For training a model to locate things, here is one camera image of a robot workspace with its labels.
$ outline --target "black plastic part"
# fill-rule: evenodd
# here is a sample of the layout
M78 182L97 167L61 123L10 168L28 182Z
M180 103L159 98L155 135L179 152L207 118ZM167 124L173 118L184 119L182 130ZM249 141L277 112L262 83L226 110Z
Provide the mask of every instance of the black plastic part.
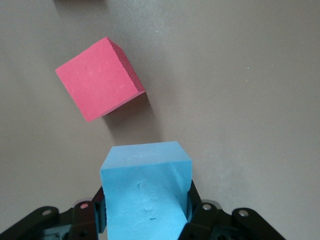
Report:
M101 187L92 201L80 202L61 214L52 206L38 208L0 234L0 240L98 240L106 222Z
M43 206L0 234L0 240L30 239L34 233L49 228L58 222L59 210L53 206Z
M252 209L238 208L229 215L202 202L193 181L188 192L188 214L190 221L178 240L285 240ZM38 208L0 234L0 240L98 240L106 223L101 187L91 201L80 202L61 214L52 206Z

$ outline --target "bolt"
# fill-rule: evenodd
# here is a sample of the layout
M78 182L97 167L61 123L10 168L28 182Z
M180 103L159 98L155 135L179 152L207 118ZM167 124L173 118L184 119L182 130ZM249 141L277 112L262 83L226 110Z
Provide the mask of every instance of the bolt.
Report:
M89 206L88 203L82 203L82 204L80 205L80 208L81 208L81 209L86 209L88 206Z
M208 204L208 203L203 204L203 205L202 205L202 208L203 208L204 210L207 210L207 211L209 211L209 210L212 209L211 205Z
M50 209L44 210L41 214L42 216L49 215L52 211Z
M246 211L246 210L240 210L239 211L239 215L241 217L248 217L249 216L249 213Z

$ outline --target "foam texture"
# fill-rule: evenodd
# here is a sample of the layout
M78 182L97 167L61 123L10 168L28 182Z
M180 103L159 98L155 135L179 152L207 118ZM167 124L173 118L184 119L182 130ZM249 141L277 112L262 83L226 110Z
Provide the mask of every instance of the foam texture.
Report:
M100 169L108 240L177 240L192 160L173 142L114 146Z
M124 51L107 37L55 72L88 122L145 92Z

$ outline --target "cube face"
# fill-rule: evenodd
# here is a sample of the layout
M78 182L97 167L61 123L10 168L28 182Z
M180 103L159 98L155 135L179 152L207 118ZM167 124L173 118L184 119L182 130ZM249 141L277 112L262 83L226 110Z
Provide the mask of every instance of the cube face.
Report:
M56 73L88 122L145 92L125 53L107 37Z
M115 146L100 176L108 239L178 239L192 179L192 160L178 142Z

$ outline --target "blue foam cube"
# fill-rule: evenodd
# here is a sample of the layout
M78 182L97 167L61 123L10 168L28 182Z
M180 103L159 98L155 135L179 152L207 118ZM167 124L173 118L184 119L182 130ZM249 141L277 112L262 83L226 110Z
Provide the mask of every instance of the blue foam cube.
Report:
M176 141L114 146L100 169L108 240L177 240L192 160Z

